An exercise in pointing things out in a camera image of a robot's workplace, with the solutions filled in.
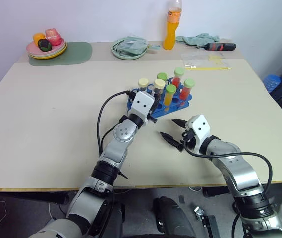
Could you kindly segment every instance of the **screwdriver handle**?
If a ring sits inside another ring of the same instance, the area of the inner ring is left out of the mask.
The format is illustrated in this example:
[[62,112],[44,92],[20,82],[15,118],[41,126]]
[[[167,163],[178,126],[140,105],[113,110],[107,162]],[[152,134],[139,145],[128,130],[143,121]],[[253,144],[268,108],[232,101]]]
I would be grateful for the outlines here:
[[234,43],[207,43],[204,46],[207,51],[234,51],[235,48]]

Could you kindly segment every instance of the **plate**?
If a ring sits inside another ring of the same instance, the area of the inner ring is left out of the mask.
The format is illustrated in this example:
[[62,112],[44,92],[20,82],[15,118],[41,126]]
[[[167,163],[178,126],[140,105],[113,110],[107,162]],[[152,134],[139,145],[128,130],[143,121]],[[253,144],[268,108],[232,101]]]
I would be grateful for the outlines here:
[[115,50],[113,49],[113,47],[114,47],[115,45],[117,45],[118,43],[120,43],[121,41],[124,41],[125,38],[126,38],[126,37],[114,41],[113,44],[112,44],[112,46],[111,46],[111,51],[112,51],[112,53],[113,53],[116,57],[118,57],[118,58],[120,58],[120,59],[122,59],[122,60],[135,60],[135,59],[140,58],[141,56],[143,56],[143,55],[145,54],[146,49],[145,49],[141,54],[139,54],[139,55],[134,55],[134,54],[131,54],[131,53],[129,53],[129,52],[127,52],[125,55],[120,55],[120,52],[119,52],[119,51],[115,51]]
[[55,52],[52,52],[52,53],[49,53],[49,54],[46,54],[46,55],[42,55],[42,56],[39,56],[39,55],[33,55],[33,54],[29,54],[30,56],[35,56],[35,57],[46,57],[46,56],[52,56],[52,55],[55,55],[57,54],[59,51],[62,51],[65,47],[66,47],[67,44],[64,44],[64,46],[62,48],[60,48],[58,51],[55,51]]
[[58,50],[60,50],[61,48],[63,48],[65,45],[65,40],[62,39],[61,41],[61,44],[58,45],[58,46],[52,46],[52,49],[50,51],[46,51],[46,52],[43,52],[41,51],[41,49],[35,45],[34,41],[32,41],[31,43],[29,43],[27,46],[26,46],[26,51],[27,53],[29,54],[32,54],[34,56],[44,56],[44,55],[47,55],[48,53],[55,53],[57,52]]
[[54,58],[56,56],[61,55],[66,49],[67,49],[67,43],[66,43],[65,48],[63,48],[61,51],[59,51],[59,52],[57,52],[57,53],[55,53],[51,56],[42,56],[42,57],[37,57],[37,56],[33,56],[33,55],[29,55],[29,56],[32,57],[32,58],[35,58],[35,59],[39,59],[39,60],[50,59],[50,58]]

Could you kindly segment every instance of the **white table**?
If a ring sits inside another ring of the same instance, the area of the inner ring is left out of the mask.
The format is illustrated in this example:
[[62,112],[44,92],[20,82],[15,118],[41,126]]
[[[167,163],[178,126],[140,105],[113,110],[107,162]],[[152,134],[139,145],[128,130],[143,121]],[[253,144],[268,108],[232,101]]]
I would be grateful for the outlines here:
[[[183,66],[180,52],[194,50],[179,44],[173,51],[124,61],[111,55],[108,46],[93,44],[93,56],[83,64],[33,67],[22,56],[12,66],[0,83],[0,191],[79,188],[98,159],[96,122],[103,101],[137,87],[140,77],[172,76]],[[196,114],[205,115],[213,135],[266,156],[273,181],[282,182],[282,110],[238,51],[225,55],[232,70],[186,72],[196,81],[190,106],[141,128],[122,167],[129,180],[118,176],[115,186],[224,184],[210,161],[179,153],[158,133],[180,140],[183,129],[171,119]],[[126,113],[126,100],[119,96],[107,104],[101,135]],[[245,159],[265,182],[266,164],[257,157]]]

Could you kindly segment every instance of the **test tube rack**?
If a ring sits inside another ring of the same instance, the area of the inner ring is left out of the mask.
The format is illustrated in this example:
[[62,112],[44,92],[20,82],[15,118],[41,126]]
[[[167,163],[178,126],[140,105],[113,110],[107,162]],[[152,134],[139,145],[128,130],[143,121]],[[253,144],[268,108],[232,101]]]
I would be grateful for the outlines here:
[[[171,84],[171,81],[172,81],[173,78],[170,78],[168,79],[168,84]],[[181,109],[184,109],[184,108],[187,108],[189,106],[189,101],[192,99],[192,95],[189,94],[187,100],[181,100],[179,98],[180,96],[180,89],[182,89],[184,87],[183,84],[180,84],[178,90],[176,91],[176,93],[174,94],[173,96],[173,99],[172,99],[172,102],[169,106],[164,106],[163,104],[163,100],[164,100],[164,96],[165,96],[165,88],[166,86],[164,87],[164,90],[163,90],[163,93],[161,95],[161,99],[160,99],[160,102],[157,106],[157,108],[155,109],[155,111],[152,113],[152,117],[154,118],[158,118],[158,117],[161,117],[161,116],[164,116],[166,114],[169,114],[169,113],[173,113],[173,112],[176,112],[178,110],[181,110]],[[132,105],[132,101],[130,99],[127,100],[127,110],[130,110],[131,109],[131,105]]]

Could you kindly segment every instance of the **test tube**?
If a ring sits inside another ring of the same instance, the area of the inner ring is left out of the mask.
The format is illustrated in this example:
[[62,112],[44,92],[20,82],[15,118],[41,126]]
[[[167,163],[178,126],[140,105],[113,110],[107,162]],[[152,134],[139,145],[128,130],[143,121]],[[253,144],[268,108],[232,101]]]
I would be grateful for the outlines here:
[[163,92],[163,89],[165,87],[165,82],[159,78],[154,80],[154,89],[152,91],[152,96],[154,96],[155,98],[158,95],[161,95]]
[[168,83],[168,81],[167,81],[167,74],[159,73],[159,74],[157,74],[156,78],[159,78],[159,79],[163,80],[165,82],[165,85],[167,85],[167,83]]
[[169,84],[169,85],[166,86],[165,96],[164,96],[164,101],[163,101],[164,106],[168,107],[171,104],[172,98],[173,98],[176,90],[177,90],[177,88],[173,84]]
[[184,87],[180,93],[179,99],[185,101],[187,100],[191,89],[195,86],[195,81],[191,78],[188,78],[184,82]]
[[174,71],[174,78],[172,79],[172,84],[176,86],[178,89],[180,86],[180,81],[183,75],[185,74],[185,69],[184,68],[176,68]]
[[152,94],[153,89],[154,89],[154,86],[153,86],[153,85],[147,86],[147,92],[148,92],[149,94]]
[[149,85],[149,80],[147,78],[140,78],[138,81],[139,92],[146,91],[147,85]]

